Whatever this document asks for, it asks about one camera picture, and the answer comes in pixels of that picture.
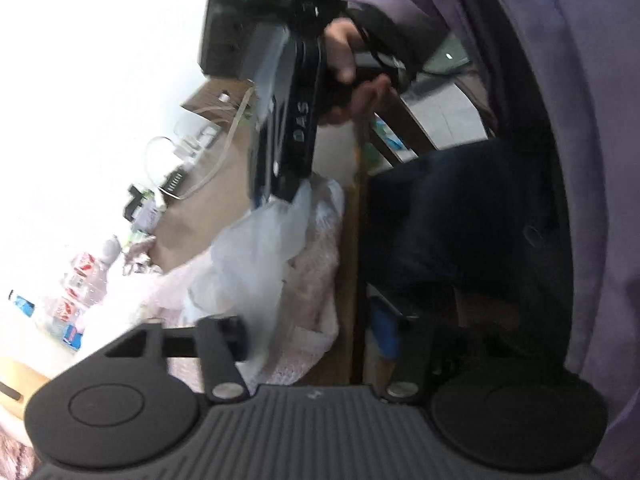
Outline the person's right hand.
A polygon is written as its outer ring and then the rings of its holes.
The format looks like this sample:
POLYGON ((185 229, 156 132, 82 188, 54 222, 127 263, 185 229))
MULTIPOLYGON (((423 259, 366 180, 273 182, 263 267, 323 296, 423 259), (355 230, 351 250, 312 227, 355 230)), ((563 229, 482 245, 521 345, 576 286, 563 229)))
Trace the person's right hand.
MULTIPOLYGON (((326 60, 343 84, 352 84, 356 77, 355 53, 364 50, 364 42, 356 25, 349 18, 337 18, 326 26, 326 60)), ((364 122, 390 96, 396 94, 390 78, 382 74, 365 81, 352 90, 344 106, 334 106, 320 117, 320 126, 340 126, 346 122, 364 122)))

